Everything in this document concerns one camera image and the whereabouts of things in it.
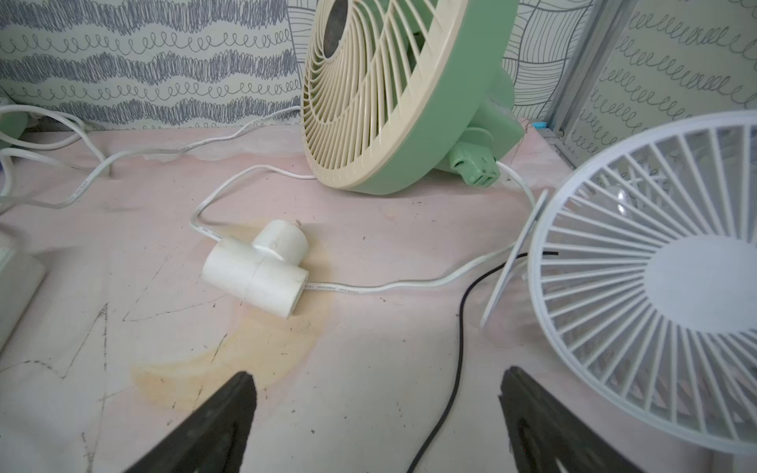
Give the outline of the white power strip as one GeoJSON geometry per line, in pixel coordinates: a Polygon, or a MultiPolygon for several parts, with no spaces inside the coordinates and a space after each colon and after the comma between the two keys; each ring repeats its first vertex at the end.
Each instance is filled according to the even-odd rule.
{"type": "Polygon", "coordinates": [[[16,248],[1,248],[1,332],[4,348],[45,277],[45,266],[16,248]]]}

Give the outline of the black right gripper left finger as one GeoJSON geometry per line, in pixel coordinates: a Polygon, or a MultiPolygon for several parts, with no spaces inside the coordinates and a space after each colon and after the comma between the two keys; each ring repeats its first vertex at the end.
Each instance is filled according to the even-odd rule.
{"type": "Polygon", "coordinates": [[[254,421],[254,377],[237,372],[130,472],[238,472],[254,421]]]}

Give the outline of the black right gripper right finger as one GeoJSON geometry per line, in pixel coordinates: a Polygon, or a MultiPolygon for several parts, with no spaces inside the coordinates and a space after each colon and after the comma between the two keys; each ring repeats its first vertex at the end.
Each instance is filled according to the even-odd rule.
{"type": "Polygon", "coordinates": [[[506,370],[499,395],[520,472],[638,472],[520,367],[506,370]]]}

